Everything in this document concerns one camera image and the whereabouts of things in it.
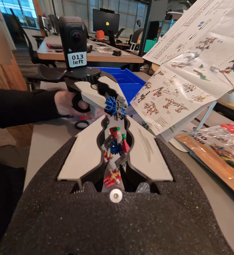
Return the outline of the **white booklet stand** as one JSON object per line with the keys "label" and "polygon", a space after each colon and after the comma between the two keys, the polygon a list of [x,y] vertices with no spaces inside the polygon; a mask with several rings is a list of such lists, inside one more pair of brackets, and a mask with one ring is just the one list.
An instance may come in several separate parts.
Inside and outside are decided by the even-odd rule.
{"label": "white booklet stand", "polygon": [[224,95],[217,102],[209,103],[208,107],[203,106],[194,113],[184,118],[181,123],[177,124],[177,128],[164,131],[157,137],[163,142],[169,142],[173,147],[182,152],[189,152],[190,149],[179,142],[175,135],[178,132],[195,132],[203,128],[217,126],[234,122],[234,102],[229,102],[227,96]]}

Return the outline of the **black curved chair back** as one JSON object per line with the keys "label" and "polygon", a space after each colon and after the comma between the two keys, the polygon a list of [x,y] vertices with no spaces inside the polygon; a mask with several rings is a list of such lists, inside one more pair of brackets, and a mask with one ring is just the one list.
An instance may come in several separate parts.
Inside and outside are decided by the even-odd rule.
{"label": "black curved chair back", "polygon": [[139,28],[138,30],[136,30],[134,32],[134,34],[132,35],[131,39],[129,40],[129,45],[130,45],[130,50],[134,50],[135,46],[137,45],[137,42],[139,40],[139,37],[141,35],[141,33],[143,32],[143,28]]}

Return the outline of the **open toy instruction booklet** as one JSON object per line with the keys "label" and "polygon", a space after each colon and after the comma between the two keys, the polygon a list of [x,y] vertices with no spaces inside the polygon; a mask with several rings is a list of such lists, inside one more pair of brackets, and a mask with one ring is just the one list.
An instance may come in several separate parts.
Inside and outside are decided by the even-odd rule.
{"label": "open toy instruction booklet", "polygon": [[234,89],[234,32],[208,32],[163,63],[131,105],[155,135]]}

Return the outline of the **white instruction sheet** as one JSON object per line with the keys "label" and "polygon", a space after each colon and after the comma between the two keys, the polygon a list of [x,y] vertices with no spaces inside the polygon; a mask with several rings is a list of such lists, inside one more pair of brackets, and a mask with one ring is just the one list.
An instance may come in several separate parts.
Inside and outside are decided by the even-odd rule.
{"label": "white instruction sheet", "polygon": [[196,40],[206,34],[223,16],[234,8],[234,0],[198,0],[143,56],[157,65],[191,50]]}

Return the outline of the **wooden post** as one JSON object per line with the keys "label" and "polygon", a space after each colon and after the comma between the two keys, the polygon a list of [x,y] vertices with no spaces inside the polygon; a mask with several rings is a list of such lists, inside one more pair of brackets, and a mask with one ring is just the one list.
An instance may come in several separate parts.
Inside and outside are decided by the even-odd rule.
{"label": "wooden post", "polygon": [[[0,64],[0,89],[27,91],[24,77],[13,53],[9,65]],[[29,147],[31,145],[34,124],[0,129],[0,147],[14,145]]]}

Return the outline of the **blue snowflake connector with grey piece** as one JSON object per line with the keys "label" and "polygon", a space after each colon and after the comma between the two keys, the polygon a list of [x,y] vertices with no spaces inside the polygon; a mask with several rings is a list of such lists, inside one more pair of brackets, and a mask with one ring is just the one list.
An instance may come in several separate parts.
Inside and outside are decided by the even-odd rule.
{"label": "blue snowflake connector with grey piece", "polygon": [[125,97],[117,96],[117,98],[109,97],[105,102],[105,112],[114,117],[116,121],[123,120],[125,118],[126,112],[125,110],[128,107],[127,101]]}

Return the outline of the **multicolour construction toy model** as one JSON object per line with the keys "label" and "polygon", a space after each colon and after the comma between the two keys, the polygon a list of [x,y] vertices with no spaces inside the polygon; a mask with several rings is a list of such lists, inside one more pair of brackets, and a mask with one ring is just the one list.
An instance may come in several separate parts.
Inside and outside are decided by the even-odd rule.
{"label": "multicolour construction toy model", "polygon": [[127,139],[122,139],[122,133],[119,130],[114,132],[113,127],[109,129],[108,138],[104,141],[104,161],[109,163],[114,159],[114,156],[118,156],[115,160],[115,165],[119,168],[122,165],[125,168],[127,164],[127,153],[130,150],[130,146],[127,143]]}

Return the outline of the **person's left forearm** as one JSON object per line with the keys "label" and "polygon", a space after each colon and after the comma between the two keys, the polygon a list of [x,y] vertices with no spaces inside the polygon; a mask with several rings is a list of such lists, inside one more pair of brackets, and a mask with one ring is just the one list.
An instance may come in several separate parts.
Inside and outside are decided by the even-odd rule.
{"label": "person's left forearm", "polygon": [[0,128],[69,116],[68,110],[56,106],[57,92],[0,89]]}

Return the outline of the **long wooden desk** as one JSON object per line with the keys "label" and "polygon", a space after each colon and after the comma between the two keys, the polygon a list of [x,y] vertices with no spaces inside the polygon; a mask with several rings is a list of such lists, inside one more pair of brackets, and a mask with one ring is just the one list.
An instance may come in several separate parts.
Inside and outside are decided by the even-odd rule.
{"label": "long wooden desk", "polygon": [[[65,57],[63,53],[57,53],[53,49],[49,49],[47,47],[47,43],[50,44],[60,44],[61,37],[50,35],[45,37],[43,42],[41,43],[39,49],[37,50],[37,54],[39,59],[43,60],[55,60],[55,61],[64,61]],[[113,56],[110,53],[100,53],[98,50],[92,51],[87,54],[88,62],[118,62],[118,63],[144,63],[144,59],[142,57],[128,54],[121,56]]]}

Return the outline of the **black monitor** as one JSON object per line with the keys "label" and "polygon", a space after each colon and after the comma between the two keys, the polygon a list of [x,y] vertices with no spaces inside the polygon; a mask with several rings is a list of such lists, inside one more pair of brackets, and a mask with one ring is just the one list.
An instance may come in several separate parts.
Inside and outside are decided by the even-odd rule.
{"label": "black monitor", "polygon": [[119,31],[120,15],[93,9],[93,31],[102,30],[105,34],[112,31],[117,34]]}

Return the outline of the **black office chair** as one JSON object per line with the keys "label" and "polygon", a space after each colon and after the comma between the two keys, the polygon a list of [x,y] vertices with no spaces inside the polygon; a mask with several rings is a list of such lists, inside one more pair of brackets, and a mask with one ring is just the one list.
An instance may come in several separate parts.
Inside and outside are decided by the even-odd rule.
{"label": "black office chair", "polygon": [[39,65],[38,72],[26,75],[26,79],[29,84],[39,84],[40,82],[58,83],[64,81],[66,72],[65,68],[50,68]]}

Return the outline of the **dark metal column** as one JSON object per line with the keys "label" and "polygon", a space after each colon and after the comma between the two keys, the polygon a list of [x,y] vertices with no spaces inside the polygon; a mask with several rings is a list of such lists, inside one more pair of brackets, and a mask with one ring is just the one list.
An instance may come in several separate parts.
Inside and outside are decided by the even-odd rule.
{"label": "dark metal column", "polygon": [[150,15],[151,15],[152,2],[153,2],[153,0],[149,0],[148,4],[147,4],[147,12],[146,12],[146,16],[144,19],[144,28],[143,28],[143,33],[142,33],[142,38],[141,38],[140,48],[139,48],[139,54],[138,54],[139,57],[142,57],[143,53],[144,53],[146,39],[147,39],[149,27],[150,27]]}

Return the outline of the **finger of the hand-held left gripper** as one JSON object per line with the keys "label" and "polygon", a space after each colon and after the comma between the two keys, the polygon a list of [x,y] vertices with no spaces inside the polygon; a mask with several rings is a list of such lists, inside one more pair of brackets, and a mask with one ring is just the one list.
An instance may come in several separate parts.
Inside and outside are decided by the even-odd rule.
{"label": "finger of the hand-held left gripper", "polygon": [[91,111],[95,109],[105,110],[106,97],[94,89],[90,82],[78,81],[74,85],[81,92],[82,100],[89,104]]}
{"label": "finger of the hand-held left gripper", "polygon": [[98,88],[103,92],[107,93],[109,96],[117,98],[118,96],[123,97],[123,104],[125,108],[128,107],[128,102],[123,94],[119,84],[107,76],[102,76],[98,78]]}

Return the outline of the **orange toy packaging bag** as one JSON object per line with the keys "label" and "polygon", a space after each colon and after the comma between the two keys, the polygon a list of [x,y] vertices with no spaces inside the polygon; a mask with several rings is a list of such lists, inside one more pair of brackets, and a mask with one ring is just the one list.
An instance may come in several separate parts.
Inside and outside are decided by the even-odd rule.
{"label": "orange toy packaging bag", "polygon": [[175,138],[234,192],[234,123],[179,132]]}

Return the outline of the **blue plastic bin with tag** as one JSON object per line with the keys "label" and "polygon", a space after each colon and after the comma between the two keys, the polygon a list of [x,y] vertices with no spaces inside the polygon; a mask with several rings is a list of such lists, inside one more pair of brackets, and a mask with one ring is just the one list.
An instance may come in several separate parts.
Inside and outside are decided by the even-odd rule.
{"label": "blue plastic bin with tag", "polygon": [[136,74],[131,72],[129,69],[121,70],[121,68],[106,68],[98,67],[97,69],[101,70],[101,75],[103,72],[109,73],[112,75],[116,82],[119,84],[127,102],[128,106],[131,106],[130,102],[135,97],[135,95],[140,91],[144,86],[145,81],[138,77]]}

